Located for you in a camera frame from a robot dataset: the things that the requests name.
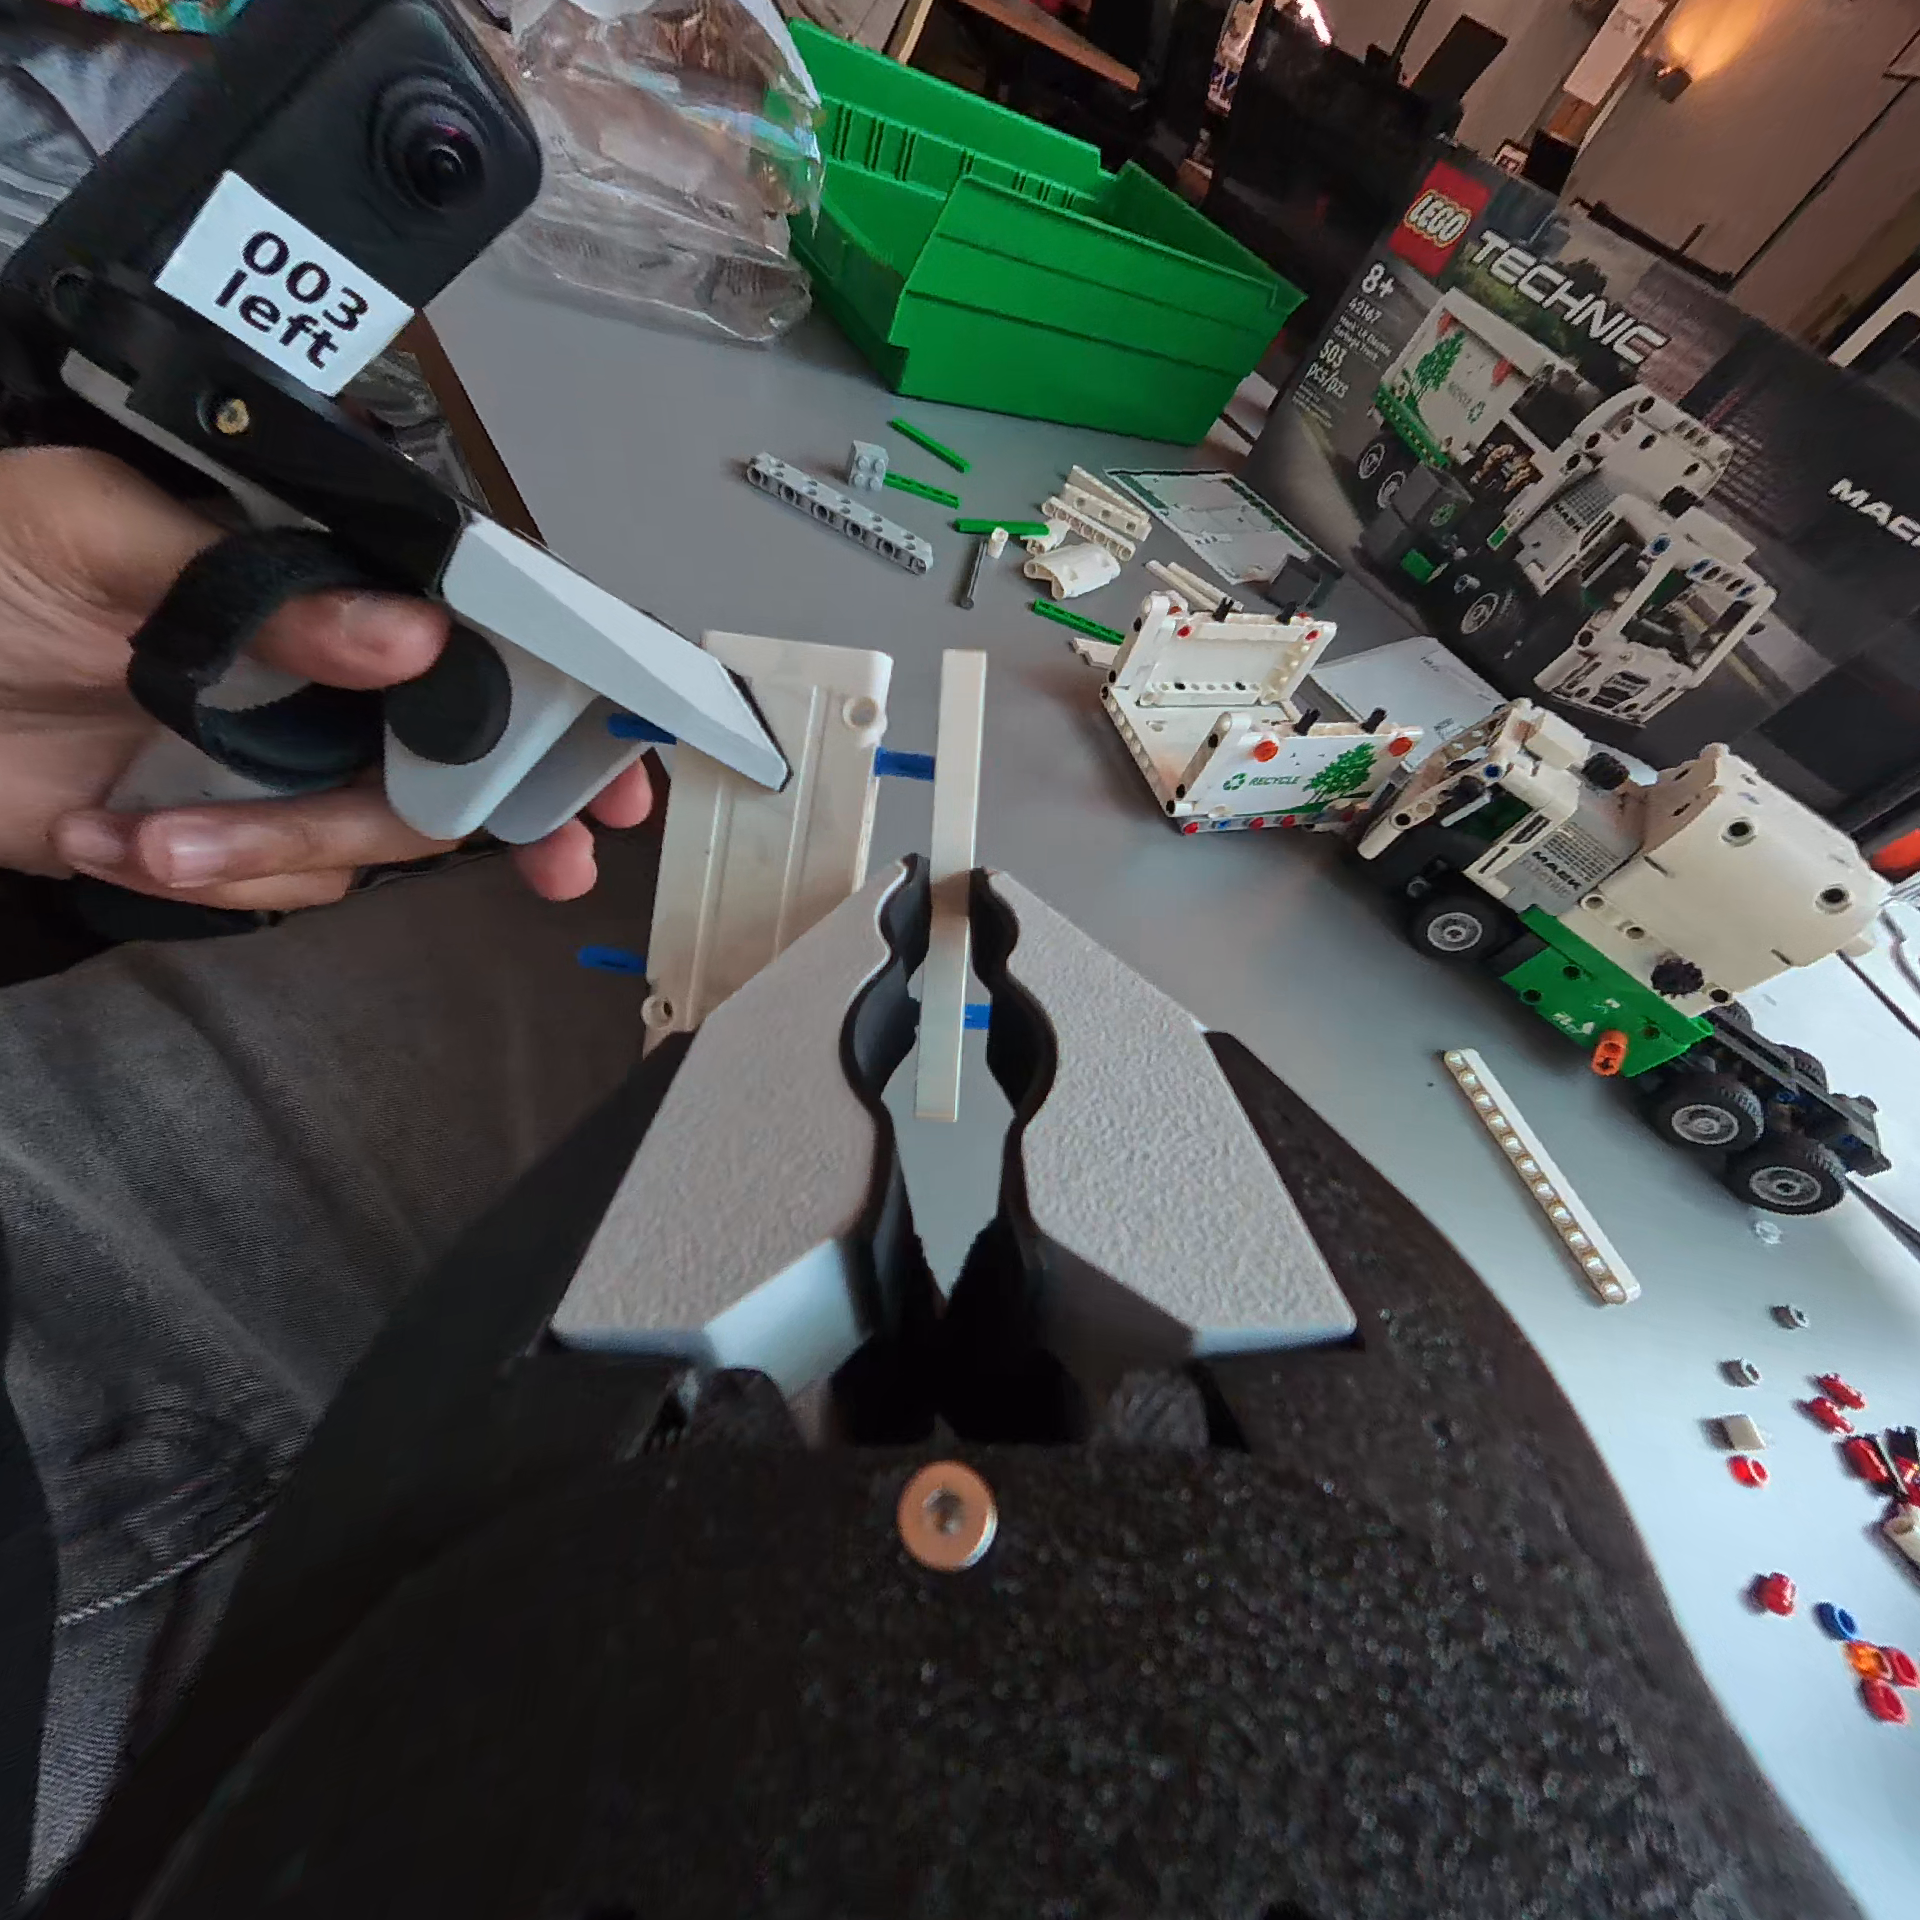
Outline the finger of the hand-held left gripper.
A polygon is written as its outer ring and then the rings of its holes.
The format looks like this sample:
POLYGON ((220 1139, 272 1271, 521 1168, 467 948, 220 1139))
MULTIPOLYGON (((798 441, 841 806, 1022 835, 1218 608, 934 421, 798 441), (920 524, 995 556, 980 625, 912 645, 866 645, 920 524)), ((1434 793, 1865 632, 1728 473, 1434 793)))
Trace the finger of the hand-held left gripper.
POLYGON ((469 516, 442 574, 442 604, 732 772, 787 787, 789 760, 730 667, 545 547, 469 516))

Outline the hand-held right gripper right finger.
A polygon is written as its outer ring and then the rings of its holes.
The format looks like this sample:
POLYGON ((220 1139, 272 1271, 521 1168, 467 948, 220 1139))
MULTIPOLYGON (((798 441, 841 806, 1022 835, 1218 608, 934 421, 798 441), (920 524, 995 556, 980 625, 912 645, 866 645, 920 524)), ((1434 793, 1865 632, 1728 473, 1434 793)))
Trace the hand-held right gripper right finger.
POLYGON ((998 1200, 949 1297, 949 1424, 1081 1435, 1132 1376, 1354 1339, 1220 1036, 1003 871, 969 887, 998 1200))

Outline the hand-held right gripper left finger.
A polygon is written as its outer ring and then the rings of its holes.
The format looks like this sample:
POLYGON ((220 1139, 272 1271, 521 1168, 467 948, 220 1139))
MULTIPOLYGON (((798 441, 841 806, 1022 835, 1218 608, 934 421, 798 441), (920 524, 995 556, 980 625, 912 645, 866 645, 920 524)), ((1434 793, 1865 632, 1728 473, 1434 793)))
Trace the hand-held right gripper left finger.
POLYGON ((851 1444, 934 1432, 939 1294, 884 1102, 928 920, 928 864, 905 856, 688 1038, 556 1308, 562 1349, 825 1387, 851 1444))

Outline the white lego panel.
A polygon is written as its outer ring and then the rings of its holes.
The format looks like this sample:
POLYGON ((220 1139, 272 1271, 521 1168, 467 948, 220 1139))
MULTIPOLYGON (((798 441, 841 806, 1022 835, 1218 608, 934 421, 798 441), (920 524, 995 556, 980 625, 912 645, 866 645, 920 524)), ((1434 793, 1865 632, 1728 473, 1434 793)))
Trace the white lego panel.
POLYGON ((878 649, 706 630, 781 748, 771 791, 675 751, 644 958, 640 1056, 686 1036, 869 878, 896 660, 878 649))

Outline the white lego beam blue pins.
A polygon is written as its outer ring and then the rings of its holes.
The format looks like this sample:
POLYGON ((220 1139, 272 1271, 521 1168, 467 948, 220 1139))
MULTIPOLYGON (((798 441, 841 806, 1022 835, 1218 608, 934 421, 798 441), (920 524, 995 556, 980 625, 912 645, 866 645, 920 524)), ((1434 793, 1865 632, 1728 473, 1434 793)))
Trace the white lego beam blue pins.
POLYGON ((990 660, 946 651, 928 838, 928 948, 920 985, 917 1118, 954 1123, 971 960, 979 759, 990 660))

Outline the grey lego beam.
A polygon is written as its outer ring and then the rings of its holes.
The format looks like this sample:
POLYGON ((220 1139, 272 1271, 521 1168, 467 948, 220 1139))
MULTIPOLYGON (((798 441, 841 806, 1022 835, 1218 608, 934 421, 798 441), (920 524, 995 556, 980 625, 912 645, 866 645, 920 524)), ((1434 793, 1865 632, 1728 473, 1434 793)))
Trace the grey lego beam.
POLYGON ((806 471, 761 451, 746 461, 746 477, 757 491, 784 502, 837 537, 865 547, 873 556, 915 574, 928 576, 933 549, 928 539, 888 518, 876 508, 852 500, 806 471))

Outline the long white lego beam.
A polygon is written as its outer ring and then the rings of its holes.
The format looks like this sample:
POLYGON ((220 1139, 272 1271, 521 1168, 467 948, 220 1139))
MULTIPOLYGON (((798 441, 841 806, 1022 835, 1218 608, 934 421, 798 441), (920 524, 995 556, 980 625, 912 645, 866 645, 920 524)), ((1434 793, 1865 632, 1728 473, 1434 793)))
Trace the long white lego beam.
POLYGON ((1633 1304, 1641 1296, 1636 1276, 1489 1063, 1473 1047, 1442 1047, 1438 1061, 1582 1284, 1602 1304, 1633 1304))

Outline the white lego truck container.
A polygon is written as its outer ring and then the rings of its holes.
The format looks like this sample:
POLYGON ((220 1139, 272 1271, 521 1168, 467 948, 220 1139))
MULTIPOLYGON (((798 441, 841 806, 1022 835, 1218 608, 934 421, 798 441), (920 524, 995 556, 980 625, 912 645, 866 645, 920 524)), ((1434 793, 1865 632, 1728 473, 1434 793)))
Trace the white lego truck container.
POLYGON ((1411 767, 1419 727, 1299 701, 1336 632, 1317 613, 1218 613, 1173 589, 1142 599, 1099 703, 1176 829, 1340 829, 1411 767))

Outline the white green lego truck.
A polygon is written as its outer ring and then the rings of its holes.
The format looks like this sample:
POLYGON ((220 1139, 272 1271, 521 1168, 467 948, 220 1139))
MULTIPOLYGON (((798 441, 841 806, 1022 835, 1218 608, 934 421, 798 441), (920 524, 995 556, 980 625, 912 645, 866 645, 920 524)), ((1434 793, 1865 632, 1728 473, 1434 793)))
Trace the white green lego truck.
POLYGON ((1890 884, 1725 744, 1641 781, 1510 701, 1398 775, 1354 852, 1418 952, 1496 975, 1740 1203, 1820 1216, 1888 1169, 1877 1103, 1765 1038, 1742 996, 1870 952, 1890 884))

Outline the group of small red lego pieces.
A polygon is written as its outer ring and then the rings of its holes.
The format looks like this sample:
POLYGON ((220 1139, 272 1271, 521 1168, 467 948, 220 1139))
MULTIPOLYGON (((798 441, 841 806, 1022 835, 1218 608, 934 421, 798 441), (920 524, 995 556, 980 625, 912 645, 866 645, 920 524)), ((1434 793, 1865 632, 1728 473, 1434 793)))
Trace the group of small red lego pieces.
MULTIPOLYGON (((1868 1425, 1868 1393, 1845 1374, 1809 1376, 1809 1391, 1792 1404, 1830 1444, 1843 1477, 1878 1504, 1875 1531, 1915 1569, 1915 1429, 1868 1425)), ((1763 1492, 1772 1486, 1765 1457, 1769 1437, 1745 1411, 1710 1416, 1708 1429, 1734 1486, 1763 1492)), ((1809 1615, 1818 1635, 1845 1660, 1860 1709, 1877 1723, 1915 1725, 1915 1655, 1860 1629, 1859 1613, 1833 1597, 1805 1597, 1782 1568, 1763 1568, 1745 1583, 1745 1604, 1761 1617, 1809 1615)))

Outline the person's left hand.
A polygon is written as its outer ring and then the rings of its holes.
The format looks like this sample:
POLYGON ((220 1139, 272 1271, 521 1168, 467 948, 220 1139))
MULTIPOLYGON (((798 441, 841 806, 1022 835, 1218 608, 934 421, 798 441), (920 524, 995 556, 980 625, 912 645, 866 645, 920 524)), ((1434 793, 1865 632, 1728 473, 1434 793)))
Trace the person's left hand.
MULTIPOLYGON (((28 884, 106 879, 137 896, 242 911, 347 897, 364 871, 451 852, 408 827, 377 783, 294 799, 110 811, 133 759, 160 733, 128 692, 131 640, 178 574, 225 532, 117 459, 19 448, 2 459, 2 871, 28 884)), ((298 678, 382 689, 442 654, 442 611, 390 592, 318 592, 281 608, 253 655, 298 678)), ((568 903, 597 883, 592 827, 654 811, 650 764, 620 772, 528 848, 520 879, 568 903)))

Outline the clear plastic bag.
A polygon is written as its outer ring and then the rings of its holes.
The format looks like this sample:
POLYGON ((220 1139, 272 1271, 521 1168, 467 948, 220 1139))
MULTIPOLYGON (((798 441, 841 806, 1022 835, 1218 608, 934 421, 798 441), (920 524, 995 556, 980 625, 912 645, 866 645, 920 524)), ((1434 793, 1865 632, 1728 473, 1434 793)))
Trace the clear plastic bag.
POLYGON ((810 310, 790 252, 824 195, 820 94, 778 5, 512 3, 542 187, 496 245, 526 281, 768 344, 810 310))

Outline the person's leg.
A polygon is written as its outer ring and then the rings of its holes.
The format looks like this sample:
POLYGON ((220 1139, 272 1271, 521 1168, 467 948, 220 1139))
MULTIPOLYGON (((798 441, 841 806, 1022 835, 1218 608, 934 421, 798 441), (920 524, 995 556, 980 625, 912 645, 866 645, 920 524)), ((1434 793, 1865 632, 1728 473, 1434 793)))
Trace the person's leg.
POLYGON ((658 827, 5 987, 5 1913, 176 1712, 397 1301, 638 1061, 658 827))

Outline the green plastic bin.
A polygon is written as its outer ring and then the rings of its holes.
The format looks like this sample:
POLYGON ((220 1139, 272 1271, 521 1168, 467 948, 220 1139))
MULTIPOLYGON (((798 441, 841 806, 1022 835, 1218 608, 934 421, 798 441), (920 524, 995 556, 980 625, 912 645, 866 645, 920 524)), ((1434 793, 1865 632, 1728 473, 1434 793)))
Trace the green plastic bin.
POLYGON ((798 20, 820 307, 904 397, 1194 446, 1306 293, 1136 164, 798 20))

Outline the sticker sheet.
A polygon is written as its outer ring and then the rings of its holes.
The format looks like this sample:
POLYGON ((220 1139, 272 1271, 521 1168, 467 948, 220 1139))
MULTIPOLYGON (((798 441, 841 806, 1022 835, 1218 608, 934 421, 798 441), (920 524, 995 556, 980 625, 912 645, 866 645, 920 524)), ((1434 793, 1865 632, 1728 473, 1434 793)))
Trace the sticker sheet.
POLYGON ((1225 585, 1269 582, 1320 549, 1228 471, 1109 469, 1109 480, 1180 537, 1225 585))

